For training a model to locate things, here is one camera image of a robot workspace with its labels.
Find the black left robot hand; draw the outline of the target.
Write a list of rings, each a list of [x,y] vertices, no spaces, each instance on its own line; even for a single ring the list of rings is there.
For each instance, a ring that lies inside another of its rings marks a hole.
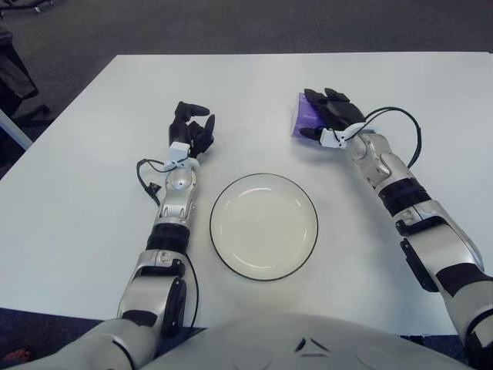
[[[205,153],[213,144],[213,130],[215,126],[215,115],[204,106],[190,104],[180,101],[175,110],[175,117],[169,126],[169,144],[174,142],[189,144],[189,157],[197,158]],[[206,116],[204,126],[193,117]]]

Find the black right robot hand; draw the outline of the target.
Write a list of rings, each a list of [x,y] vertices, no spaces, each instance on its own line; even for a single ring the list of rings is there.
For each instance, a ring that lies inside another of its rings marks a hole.
[[[363,113],[342,93],[325,88],[324,93],[305,89],[305,110],[298,114],[298,133],[311,140],[319,141],[326,130],[339,143],[345,141],[345,131],[353,125],[365,123]]]

